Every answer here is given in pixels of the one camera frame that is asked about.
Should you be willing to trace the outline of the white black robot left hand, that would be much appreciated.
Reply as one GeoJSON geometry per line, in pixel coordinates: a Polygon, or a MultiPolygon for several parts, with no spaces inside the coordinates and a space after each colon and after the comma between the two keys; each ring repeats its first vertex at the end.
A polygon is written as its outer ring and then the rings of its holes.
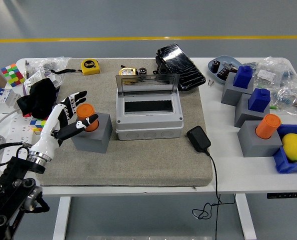
{"type": "Polygon", "coordinates": [[[59,102],[49,115],[46,124],[40,134],[40,139],[34,144],[28,154],[28,161],[51,161],[55,155],[55,149],[63,141],[83,132],[94,123],[98,115],[92,113],[86,119],[69,124],[69,120],[77,112],[77,106],[86,101],[87,91],[73,93],[59,102]]]}

